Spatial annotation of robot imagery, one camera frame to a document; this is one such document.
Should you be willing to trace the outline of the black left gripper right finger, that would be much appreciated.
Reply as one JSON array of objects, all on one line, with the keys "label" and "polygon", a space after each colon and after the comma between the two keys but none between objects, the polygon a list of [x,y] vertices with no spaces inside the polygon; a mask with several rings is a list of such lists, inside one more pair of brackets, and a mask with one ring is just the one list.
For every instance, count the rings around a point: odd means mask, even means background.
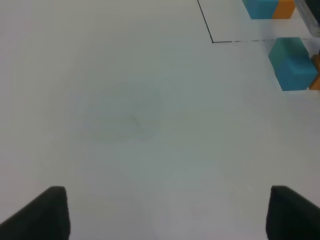
[{"label": "black left gripper right finger", "polygon": [[269,240],[318,240],[320,208],[291,188],[274,185],[265,231]]}]

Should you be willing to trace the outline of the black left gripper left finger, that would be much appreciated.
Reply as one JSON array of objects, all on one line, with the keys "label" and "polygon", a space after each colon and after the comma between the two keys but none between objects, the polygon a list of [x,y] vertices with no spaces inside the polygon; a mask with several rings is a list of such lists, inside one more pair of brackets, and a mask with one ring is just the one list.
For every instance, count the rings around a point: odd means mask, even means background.
[{"label": "black left gripper left finger", "polygon": [[66,188],[51,186],[0,224],[2,240],[68,240],[71,235]]}]

